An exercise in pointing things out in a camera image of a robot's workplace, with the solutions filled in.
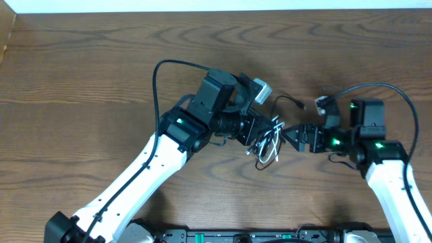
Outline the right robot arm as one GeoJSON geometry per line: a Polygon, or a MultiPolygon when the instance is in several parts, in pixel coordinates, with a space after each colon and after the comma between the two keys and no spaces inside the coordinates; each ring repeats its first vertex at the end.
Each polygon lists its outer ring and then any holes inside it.
{"type": "Polygon", "coordinates": [[[336,102],[316,99],[324,124],[298,124],[282,135],[297,151],[348,157],[375,193],[396,242],[430,242],[431,213],[416,186],[408,154],[401,142],[386,139],[384,103],[353,99],[350,128],[340,125],[336,102]]]}

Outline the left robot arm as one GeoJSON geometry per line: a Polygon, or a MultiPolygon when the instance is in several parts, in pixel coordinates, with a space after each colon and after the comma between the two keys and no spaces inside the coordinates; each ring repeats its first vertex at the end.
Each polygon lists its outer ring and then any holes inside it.
{"type": "Polygon", "coordinates": [[[44,242],[118,242],[130,220],[156,189],[205,147],[212,135],[248,146],[271,121],[252,108],[271,87],[245,74],[210,69],[195,95],[186,95],[161,115],[157,131],[114,182],[72,217],[57,212],[44,242]]]}

